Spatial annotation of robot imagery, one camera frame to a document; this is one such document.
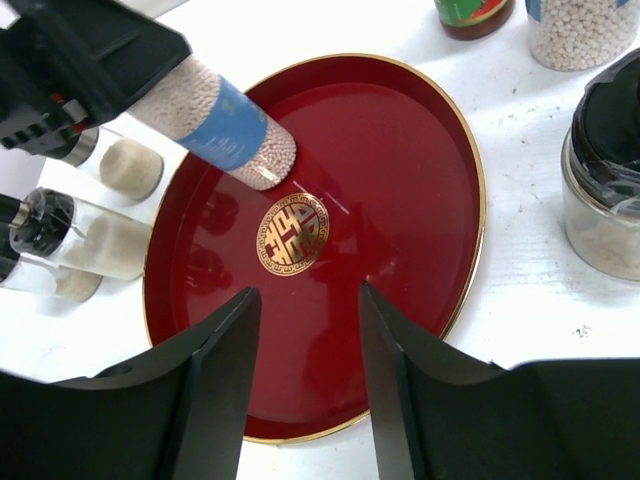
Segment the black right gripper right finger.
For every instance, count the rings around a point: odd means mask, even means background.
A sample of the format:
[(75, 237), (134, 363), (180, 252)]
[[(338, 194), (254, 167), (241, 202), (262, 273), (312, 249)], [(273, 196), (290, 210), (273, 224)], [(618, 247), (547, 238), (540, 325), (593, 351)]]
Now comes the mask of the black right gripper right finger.
[(639, 362), (504, 369), (422, 329), (372, 285), (360, 334), (383, 479), (635, 479)]

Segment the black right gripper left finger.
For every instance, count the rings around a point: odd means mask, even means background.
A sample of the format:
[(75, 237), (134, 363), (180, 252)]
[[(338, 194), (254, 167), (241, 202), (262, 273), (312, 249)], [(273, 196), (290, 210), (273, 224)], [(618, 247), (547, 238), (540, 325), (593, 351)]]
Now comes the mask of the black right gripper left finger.
[(258, 350), (247, 288), (187, 330), (97, 376), (1, 376), (5, 479), (232, 479)]

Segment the tall grinder clear cap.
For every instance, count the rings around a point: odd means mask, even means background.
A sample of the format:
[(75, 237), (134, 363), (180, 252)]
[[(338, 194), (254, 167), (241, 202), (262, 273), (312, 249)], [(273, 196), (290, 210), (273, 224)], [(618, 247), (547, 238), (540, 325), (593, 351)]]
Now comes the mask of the tall grinder clear cap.
[(62, 161), (134, 202), (153, 194), (164, 173), (159, 153), (104, 126), (80, 133)]

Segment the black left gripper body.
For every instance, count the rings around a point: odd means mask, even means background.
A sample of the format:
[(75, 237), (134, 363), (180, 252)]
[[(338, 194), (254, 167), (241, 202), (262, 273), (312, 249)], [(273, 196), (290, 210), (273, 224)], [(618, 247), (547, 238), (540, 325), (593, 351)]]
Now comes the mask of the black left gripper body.
[(54, 159), (141, 100), (191, 49), (118, 1), (13, 1), (1, 31), (1, 145)]

